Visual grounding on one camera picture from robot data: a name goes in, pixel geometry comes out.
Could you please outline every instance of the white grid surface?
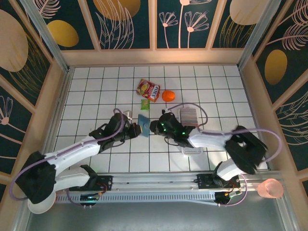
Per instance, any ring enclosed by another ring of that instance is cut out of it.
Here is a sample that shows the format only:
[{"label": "white grid surface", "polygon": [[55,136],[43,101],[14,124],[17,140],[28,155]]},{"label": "white grid surface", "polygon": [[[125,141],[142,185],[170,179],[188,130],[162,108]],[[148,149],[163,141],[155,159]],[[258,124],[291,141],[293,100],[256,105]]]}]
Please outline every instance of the white grid surface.
[{"label": "white grid surface", "polygon": [[[165,103],[161,96],[151,102],[150,110],[141,110],[141,99],[136,88],[144,78],[172,90],[176,99]],[[196,103],[207,112],[209,119],[204,129],[231,130],[238,124],[254,128],[254,120],[237,66],[137,66],[75,68],[55,150],[80,141],[89,132],[108,123],[113,109],[131,110],[133,122],[138,114],[158,119],[161,110],[177,103]],[[205,118],[200,109],[198,122]],[[166,172],[214,170],[229,155],[223,150],[205,148],[202,155],[187,157],[177,147],[166,144],[163,137],[150,134],[139,136],[123,145],[87,158],[98,173]],[[261,164],[260,169],[267,169]]]}]

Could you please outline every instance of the snack bag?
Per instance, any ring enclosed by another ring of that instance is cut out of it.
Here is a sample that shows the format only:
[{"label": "snack bag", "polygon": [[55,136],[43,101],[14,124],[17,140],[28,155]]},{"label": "snack bag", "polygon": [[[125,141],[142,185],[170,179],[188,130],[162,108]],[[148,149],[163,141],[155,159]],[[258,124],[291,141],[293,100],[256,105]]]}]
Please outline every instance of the snack bag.
[{"label": "snack bag", "polygon": [[156,102],[159,97],[160,86],[142,79],[137,87],[137,94]]}]

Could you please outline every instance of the purple cable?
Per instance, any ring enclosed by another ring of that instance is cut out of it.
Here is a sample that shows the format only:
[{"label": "purple cable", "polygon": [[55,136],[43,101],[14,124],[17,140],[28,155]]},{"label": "purple cable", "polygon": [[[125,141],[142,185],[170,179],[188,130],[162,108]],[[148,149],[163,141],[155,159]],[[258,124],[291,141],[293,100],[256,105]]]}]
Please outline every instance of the purple cable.
[{"label": "purple cable", "polygon": [[244,196],[243,196],[243,198],[240,200],[240,201],[238,201],[238,202],[236,202],[236,203],[234,203],[234,204],[226,204],[226,205],[222,205],[222,206],[225,206],[225,207],[230,207],[230,206],[235,206],[235,205],[238,205],[239,203],[241,203],[241,202],[243,202],[243,200],[245,200],[245,198],[246,198],[246,196],[247,196],[247,193],[248,193],[248,190],[247,190],[247,180],[246,180],[246,178],[244,177],[244,175],[243,174],[241,174],[241,176],[243,177],[243,179],[244,179],[244,181],[245,181],[245,193],[244,193]]},{"label": "purple cable", "polygon": [[201,131],[199,127],[202,126],[202,125],[205,125],[205,124],[208,122],[208,116],[207,116],[205,110],[204,110],[202,107],[200,107],[199,105],[197,105],[197,104],[195,104],[195,103],[180,103],[180,104],[178,104],[178,105],[176,105],[176,106],[173,106],[173,107],[168,108],[168,110],[171,110],[171,109],[173,109],[173,108],[176,108],[176,107],[178,107],[178,106],[180,106],[180,105],[184,105],[184,104],[192,104],[192,105],[195,105],[195,106],[199,107],[199,108],[204,112],[204,114],[205,114],[205,116],[206,116],[206,121],[205,121],[205,123],[200,124],[200,125],[198,126],[198,130],[199,130],[199,132],[201,132],[202,134],[205,134],[205,135],[212,135],[212,136],[228,136],[228,135],[242,134],[242,133],[251,132],[251,131],[263,131],[263,132],[271,133],[271,134],[273,134],[273,135],[277,138],[277,140],[278,140],[278,143],[279,143],[279,144],[278,144],[278,148],[277,148],[276,152],[275,152],[271,157],[265,159],[265,160],[262,161],[262,162],[268,162],[268,161],[274,159],[276,156],[278,156],[278,154],[279,154],[279,153],[281,152],[281,150],[282,150],[282,140],[281,140],[281,138],[280,138],[275,132],[273,132],[273,131],[271,131],[271,130],[268,130],[268,129],[265,129],[265,128],[249,128],[249,129],[242,129],[242,130],[236,130],[236,131],[230,131],[230,132],[223,132],[223,131],[222,131],[222,132],[206,132],[206,131]]},{"label": "purple cable", "polygon": [[121,112],[119,109],[115,108],[115,109],[113,110],[113,112],[115,113],[116,111],[118,111],[118,112],[120,113],[120,115],[121,115],[121,125],[120,125],[119,129],[118,129],[114,134],[112,134],[112,135],[110,135],[110,136],[107,136],[107,137],[104,137],[104,138],[101,138],[101,139],[86,141],[86,142],[84,142],[83,144],[80,143],[80,144],[78,144],[78,145],[76,145],[76,146],[73,146],[73,147],[71,147],[71,148],[69,148],[69,149],[67,149],[67,150],[65,150],[65,151],[63,151],[63,152],[61,152],[61,153],[58,153],[58,154],[55,155],[55,156],[51,156],[51,157],[48,157],[48,158],[46,158],[46,159],[37,161],[37,162],[35,162],[35,163],[33,163],[33,164],[31,164],[31,165],[25,167],[25,168],[24,168],[23,170],[21,170],[21,171],[14,177],[14,179],[12,180],[12,182],[11,182],[11,184],[10,184],[10,188],[9,188],[10,197],[11,197],[13,200],[16,200],[16,201],[23,201],[23,200],[28,199],[27,197],[23,197],[23,198],[15,197],[14,194],[13,194],[13,186],[14,186],[14,183],[17,181],[17,179],[18,179],[22,174],[24,174],[24,172],[28,171],[28,170],[31,169],[32,167],[34,167],[34,166],[36,166],[36,165],[39,165],[39,164],[41,164],[41,163],[44,163],[44,162],[46,162],[46,161],[52,160],[52,159],[54,159],[54,158],[57,158],[57,157],[59,157],[59,156],[62,156],[62,155],[64,155],[64,154],[67,154],[68,152],[71,152],[71,151],[73,151],[73,150],[75,150],[75,149],[77,149],[77,148],[79,148],[80,146],[83,146],[83,145],[85,145],[85,144],[96,143],[96,142],[104,141],[104,140],[107,140],[107,139],[110,139],[110,138],[116,136],[116,135],[123,129],[124,123],[125,123],[125,122],[124,122],[124,117],[123,117],[122,112]]}]

